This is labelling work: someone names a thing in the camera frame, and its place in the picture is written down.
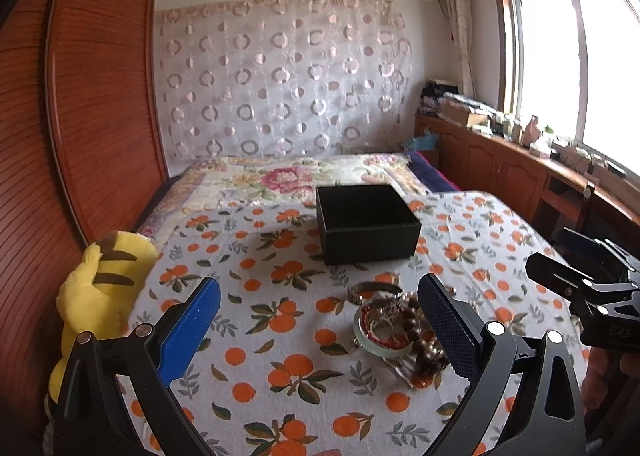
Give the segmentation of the person's right hand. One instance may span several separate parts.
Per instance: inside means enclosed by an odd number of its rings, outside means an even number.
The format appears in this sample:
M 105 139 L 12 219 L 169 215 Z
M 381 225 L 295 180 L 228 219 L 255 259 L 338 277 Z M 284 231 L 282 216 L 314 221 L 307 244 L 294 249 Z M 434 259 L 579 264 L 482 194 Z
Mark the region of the person's right hand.
M 638 353 L 620 354 L 612 350 L 591 348 L 587 372 L 580 396 L 584 412 L 597 410 L 608 394 L 608 378 L 619 369 L 623 374 L 638 378 L 640 372 L 640 358 Z

